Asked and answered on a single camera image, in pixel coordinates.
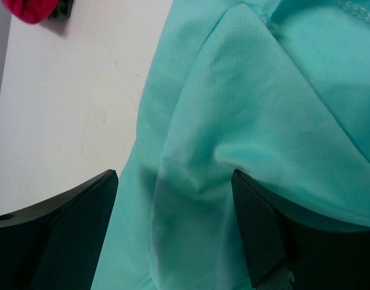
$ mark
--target stitching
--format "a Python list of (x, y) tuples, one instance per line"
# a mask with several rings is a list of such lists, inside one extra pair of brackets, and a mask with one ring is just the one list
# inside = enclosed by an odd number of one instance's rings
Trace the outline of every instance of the stitching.
[(365, 9), (361, 5), (357, 5), (350, 1), (340, 0), (339, 5), (343, 10), (346, 12), (351, 13), (352, 15), (358, 17), (361, 20), (364, 20), (368, 24), (370, 24), (370, 10)]
[(191, 284), (189, 287), (186, 288), (186, 290), (189, 290), (191, 288), (194, 288), (196, 285), (198, 285), (199, 283), (202, 283), (203, 281), (207, 280), (210, 278), (210, 276), (212, 276), (213, 274), (215, 274), (215, 271), (212, 271), (212, 272), (209, 272), (207, 273), (206, 276), (204, 276), (203, 278), (201, 278), (200, 280), (194, 282), (193, 284)]

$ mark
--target pink cloth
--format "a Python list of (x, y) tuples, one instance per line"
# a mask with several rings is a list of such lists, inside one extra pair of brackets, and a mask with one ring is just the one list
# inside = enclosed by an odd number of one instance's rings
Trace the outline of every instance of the pink cloth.
[(46, 19), (56, 8), (59, 0), (1, 0), (17, 18), (29, 24)]

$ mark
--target black bracket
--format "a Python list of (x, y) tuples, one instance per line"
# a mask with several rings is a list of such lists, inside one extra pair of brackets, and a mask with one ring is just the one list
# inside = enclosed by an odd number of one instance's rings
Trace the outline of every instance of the black bracket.
[(60, 0), (48, 19), (56, 21), (67, 21), (71, 17), (74, 0)]

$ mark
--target garment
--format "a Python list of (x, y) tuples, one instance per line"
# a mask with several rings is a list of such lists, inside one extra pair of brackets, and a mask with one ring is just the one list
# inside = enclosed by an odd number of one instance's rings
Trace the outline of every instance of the garment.
[(251, 289), (234, 169), (370, 226), (370, 1), (303, 2), (174, 0), (93, 290)]
[(59, 0), (1, 0), (5, 7), (20, 20), (36, 24), (46, 19)]

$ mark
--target white surface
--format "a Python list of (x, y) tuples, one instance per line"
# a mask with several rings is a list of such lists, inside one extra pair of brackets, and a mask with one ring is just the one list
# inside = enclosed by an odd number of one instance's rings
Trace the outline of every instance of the white surface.
[(64, 32), (12, 20), (0, 99), (0, 214), (106, 169), (121, 172), (170, 4), (75, 0)]

